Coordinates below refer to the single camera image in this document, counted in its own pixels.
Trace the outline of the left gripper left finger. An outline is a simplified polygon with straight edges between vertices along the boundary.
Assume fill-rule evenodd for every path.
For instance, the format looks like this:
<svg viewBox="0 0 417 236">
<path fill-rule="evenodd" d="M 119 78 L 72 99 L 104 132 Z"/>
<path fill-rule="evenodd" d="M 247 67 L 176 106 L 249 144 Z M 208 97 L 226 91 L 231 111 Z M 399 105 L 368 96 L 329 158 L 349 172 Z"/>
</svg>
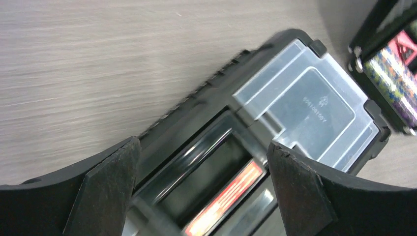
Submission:
<svg viewBox="0 0 417 236">
<path fill-rule="evenodd" d="M 3 236 L 119 236 L 141 156 L 124 141 L 49 174 L 0 187 Z"/>
</svg>

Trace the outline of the black plastic toolbox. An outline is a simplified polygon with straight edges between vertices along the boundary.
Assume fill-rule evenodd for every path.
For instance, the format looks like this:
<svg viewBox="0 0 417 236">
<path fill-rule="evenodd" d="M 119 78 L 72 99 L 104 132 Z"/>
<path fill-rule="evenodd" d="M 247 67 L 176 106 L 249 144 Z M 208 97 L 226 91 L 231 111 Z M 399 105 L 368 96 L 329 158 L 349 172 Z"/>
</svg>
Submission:
<svg viewBox="0 0 417 236">
<path fill-rule="evenodd" d="M 240 52 L 140 136 L 125 236 L 285 234 L 270 142 L 357 174 L 390 129 L 319 40 L 278 32 Z"/>
</svg>

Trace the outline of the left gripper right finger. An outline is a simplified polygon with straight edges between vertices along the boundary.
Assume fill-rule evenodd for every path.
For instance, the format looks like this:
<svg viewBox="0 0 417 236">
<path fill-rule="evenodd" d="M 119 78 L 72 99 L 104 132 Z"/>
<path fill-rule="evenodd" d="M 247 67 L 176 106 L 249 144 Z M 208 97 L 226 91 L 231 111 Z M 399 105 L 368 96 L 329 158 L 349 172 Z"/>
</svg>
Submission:
<svg viewBox="0 0 417 236">
<path fill-rule="evenodd" d="M 267 158 L 287 235 L 416 235 L 416 189 L 359 178 L 277 142 Z"/>
</svg>

